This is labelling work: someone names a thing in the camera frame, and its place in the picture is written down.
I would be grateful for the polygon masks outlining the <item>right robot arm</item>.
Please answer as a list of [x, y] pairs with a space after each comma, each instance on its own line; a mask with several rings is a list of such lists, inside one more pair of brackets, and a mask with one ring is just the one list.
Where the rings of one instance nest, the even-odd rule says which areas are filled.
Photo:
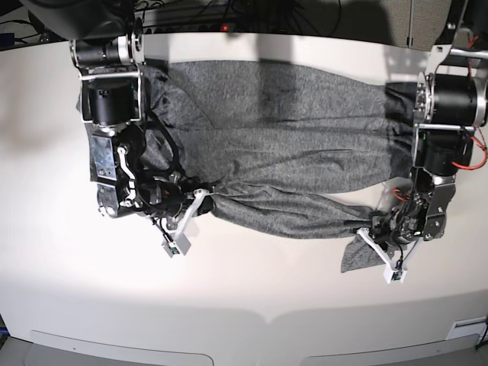
[[79, 72], [100, 211], [140, 214], [176, 230], [212, 210], [209, 191], [186, 177], [175, 141], [150, 109], [143, 25], [132, 1], [28, 1], [26, 8], [69, 41]]

